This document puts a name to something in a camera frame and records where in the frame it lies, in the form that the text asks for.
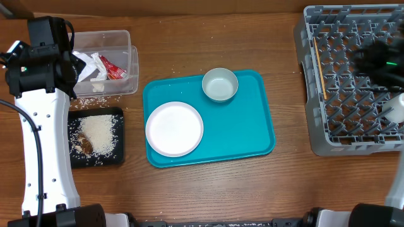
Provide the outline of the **wooden chopstick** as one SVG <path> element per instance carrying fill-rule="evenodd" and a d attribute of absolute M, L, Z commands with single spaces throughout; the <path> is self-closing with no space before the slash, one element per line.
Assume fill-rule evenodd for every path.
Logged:
<path fill-rule="evenodd" d="M 315 48 L 315 51 L 316 51 L 316 60 L 317 60 L 317 64 L 318 64 L 319 78 L 320 78 L 320 82 L 321 82 L 321 89 L 322 89 L 322 92 L 323 92 L 324 100 L 327 100 L 326 88 L 325 88 L 325 83 L 324 83 L 324 78 L 323 78 L 323 71 L 322 71 L 321 61 L 320 61 L 320 57 L 319 57 L 319 49 L 318 49 L 318 45 L 317 45 L 315 37 L 313 37 L 313 42 L 314 42 L 314 48 Z"/>

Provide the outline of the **white napkin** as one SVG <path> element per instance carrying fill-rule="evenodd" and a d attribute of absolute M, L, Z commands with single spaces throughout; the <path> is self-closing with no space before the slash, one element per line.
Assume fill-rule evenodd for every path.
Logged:
<path fill-rule="evenodd" d="M 98 52 L 88 55 L 84 52 L 73 51 L 73 54 L 85 63 L 74 87 L 78 96 L 90 96 L 104 92 L 107 70 Z"/>

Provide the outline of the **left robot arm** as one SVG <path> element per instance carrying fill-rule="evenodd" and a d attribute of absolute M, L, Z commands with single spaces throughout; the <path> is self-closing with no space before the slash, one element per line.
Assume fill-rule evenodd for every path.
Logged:
<path fill-rule="evenodd" d="M 1 54 L 21 119 L 26 188 L 22 219 L 9 226 L 136 226 L 128 213 L 81 206 L 68 149 L 68 108 L 86 64 L 70 42 L 30 46 L 17 40 Z"/>

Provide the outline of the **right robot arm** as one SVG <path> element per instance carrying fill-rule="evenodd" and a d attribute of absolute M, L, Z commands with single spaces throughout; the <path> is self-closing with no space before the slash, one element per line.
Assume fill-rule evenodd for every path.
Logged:
<path fill-rule="evenodd" d="M 403 87 L 403 39 L 390 44 L 375 41 L 354 52 L 354 64 L 358 73 L 365 74 L 374 83 L 393 91 Z M 315 207 L 305 213 L 299 226 L 403 226 L 403 152 L 400 153 L 398 170 L 383 206 L 357 204 L 351 211 L 332 211 Z"/>

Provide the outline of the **white paper cup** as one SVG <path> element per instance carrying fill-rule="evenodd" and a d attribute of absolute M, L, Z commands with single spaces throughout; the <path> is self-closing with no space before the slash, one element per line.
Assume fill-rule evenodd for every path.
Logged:
<path fill-rule="evenodd" d="M 386 102 L 382 107 L 382 111 L 386 112 L 384 117 L 390 122 L 402 123 L 404 121 L 403 93 Z"/>

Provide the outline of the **brown food scrap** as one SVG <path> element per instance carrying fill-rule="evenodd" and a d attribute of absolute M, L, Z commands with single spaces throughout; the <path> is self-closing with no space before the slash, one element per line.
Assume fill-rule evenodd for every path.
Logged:
<path fill-rule="evenodd" d="M 93 153 L 93 146 L 84 134 L 79 134 L 77 141 L 79 142 L 79 145 L 76 146 L 76 149 L 79 152 L 84 153 L 85 155 Z"/>

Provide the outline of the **grey shallow bowl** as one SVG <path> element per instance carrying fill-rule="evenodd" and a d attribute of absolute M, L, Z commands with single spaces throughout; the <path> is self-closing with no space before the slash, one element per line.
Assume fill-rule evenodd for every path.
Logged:
<path fill-rule="evenodd" d="M 229 69 L 214 68 L 209 70 L 202 79 L 204 94 L 214 102 L 227 102 L 237 93 L 239 81 Z"/>

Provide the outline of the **large white plate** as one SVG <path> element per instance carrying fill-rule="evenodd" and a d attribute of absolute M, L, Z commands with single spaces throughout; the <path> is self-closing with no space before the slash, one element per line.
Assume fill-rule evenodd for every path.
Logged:
<path fill-rule="evenodd" d="M 158 154 L 176 158 L 197 148 L 203 138 L 204 124 L 199 112 L 184 102 L 167 102 L 148 117 L 145 134 Z"/>

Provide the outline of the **red snack wrapper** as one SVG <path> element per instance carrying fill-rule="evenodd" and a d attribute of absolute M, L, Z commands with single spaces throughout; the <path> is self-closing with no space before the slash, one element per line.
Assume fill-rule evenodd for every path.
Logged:
<path fill-rule="evenodd" d="M 107 77 L 110 80 L 117 80 L 117 79 L 126 79 L 128 77 L 127 72 L 120 67 L 117 67 L 115 64 L 111 63 L 107 58 L 100 55 L 100 60 L 102 61 L 103 65 L 107 71 Z"/>

